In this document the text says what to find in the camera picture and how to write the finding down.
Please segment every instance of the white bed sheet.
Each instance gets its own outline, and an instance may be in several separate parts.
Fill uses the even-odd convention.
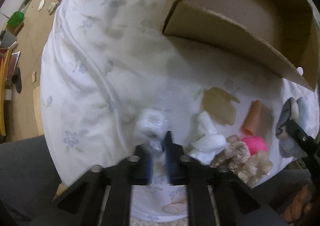
[[[166,111],[176,143],[187,146],[196,141],[195,117],[202,111],[203,90],[213,86],[241,101],[235,103],[236,123],[217,125],[225,136],[240,135],[253,100],[270,109],[264,129],[274,166],[271,175],[259,183],[293,160],[280,156],[275,137],[277,120],[289,97],[306,99],[306,132],[317,135],[317,93],[235,54],[163,36],[165,1],[62,0],[57,8],[42,56],[41,114],[50,154],[66,185],[95,164],[115,165],[130,155],[140,143],[133,139],[133,129],[144,107]],[[148,198],[169,192],[159,201],[162,207],[177,190],[166,185],[161,171],[155,176]],[[132,210],[139,219],[164,222],[186,216],[186,212],[166,214],[152,207],[148,198],[140,198],[145,189],[134,191]]]

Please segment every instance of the blue flower print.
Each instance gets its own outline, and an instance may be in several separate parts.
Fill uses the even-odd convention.
[[[158,175],[158,176],[155,176],[155,177],[153,178],[153,182],[154,182],[155,184],[162,184],[162,183],[164,182],[164,180],[165,180],[165,178],[164,178],[164,175],[163,175],[163,174]]]
[[[169,196],[170,199],[172,200],[172,198],[177,194],[177,192],[179,192],[181,189],[183,188],[183,186],[178,187],[175,191],[172,191]]]
[[[224,86],[231,95],[235,95],[240,89],[240,87],[235,86],[234,81],[229,78],[226,79]]]
[[[90,28],[93,26],[93,24],[97,22],[97,18],[93,18],[93,17],[88,17],[86,20],[84,20],[82,22],[82,28],[86,29],[86,28]]]
[[[66,138],[63,140],[66,144],[69,144],[70,147],[73,148],[74,145],[79,143],[79,140],[76,138],[77,133],[66,130]]]
[[[76,62],[77,61],[81,61],[80,56],[78,53],[75,52],[75,54],[73,55],[75,57]]]
[[[147,218],[150,222],[159,221],[159,218],[157,216],[148,215]]]
[[[79,65],[79,72],[80,72],[80,73],[84,74],[87,70],[88,70],[88,69],[86,68],[86,66],[85,66],[83,63],[81,63],[81,64]]]
[[[48,99],[47,99],[47,106],[46,108],[50,107],[52,104],[52,96],[49,96]]]

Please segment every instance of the white wall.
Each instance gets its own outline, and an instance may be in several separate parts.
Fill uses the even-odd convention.
[[[0,13],[0,30],[4,28],[4,25],[7,23],[8,19]]]
[[[8,17],[11,17],[15,11],[19,10],[23,2],[24,0],[5,0],[0,8],[0,12]]]

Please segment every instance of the crumpled white tissue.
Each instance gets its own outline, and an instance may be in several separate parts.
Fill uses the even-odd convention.
[[[195,149],[191,150],[188,155],[204,165],[209,165],[214,157],[227,146],[227,140],[224,135],[217,134],[218,131],[206,111],[199,114],[197,121],[199,122],[198,132],[202,137],[191,143]]]
[[[199,122],[198,125],[198,132],[201,137],[207,134],[217,134],[218,131],[214,127],[210,115],[208,112],[204,111],[199,114],[197,117],[197,121]]]
[[[222,134],[209,134],[191,143],[191,145],[203,153],[211,153],[216,149],[224,149],[227,145],[227,140]]]

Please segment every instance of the tan paper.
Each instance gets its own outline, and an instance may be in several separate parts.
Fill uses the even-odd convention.
[[[204,92],[202,106],[216,122],[233,125],[236,121],[236,108],[231,104],[232,101],[240,103],[237,97],[223,89],[212,87]]]

